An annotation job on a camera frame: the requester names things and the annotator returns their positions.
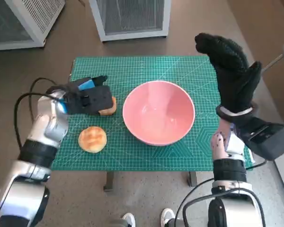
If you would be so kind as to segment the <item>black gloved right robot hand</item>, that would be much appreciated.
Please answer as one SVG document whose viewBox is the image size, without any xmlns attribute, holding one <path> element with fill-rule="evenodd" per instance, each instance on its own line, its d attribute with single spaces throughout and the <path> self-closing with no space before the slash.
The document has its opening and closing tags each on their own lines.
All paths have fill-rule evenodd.
<svg viewBox="0 0 284 227">
<path fill-rule="evenodd" d="M 209 57 L 216 71 L 221 106 L 234 114 L 249 109 L 261 78 L 261 62 L 250 65 L 240 45 L 218 35 L 198 34 L 195 48 Z"/>
</svg>

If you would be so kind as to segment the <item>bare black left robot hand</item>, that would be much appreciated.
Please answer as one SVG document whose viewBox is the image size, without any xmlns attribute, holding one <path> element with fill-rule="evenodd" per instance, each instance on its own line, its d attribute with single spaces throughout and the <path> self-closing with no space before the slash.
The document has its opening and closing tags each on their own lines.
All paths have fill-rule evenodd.
<svg viewBox="0 0 284 227">
<path fill-rule="evenodd" d="M 107 76 L 85 77 L 66 85 L 63 101 L 67 114 L 98 115 L 100 110 L 113 107 Z"/>
</svg>

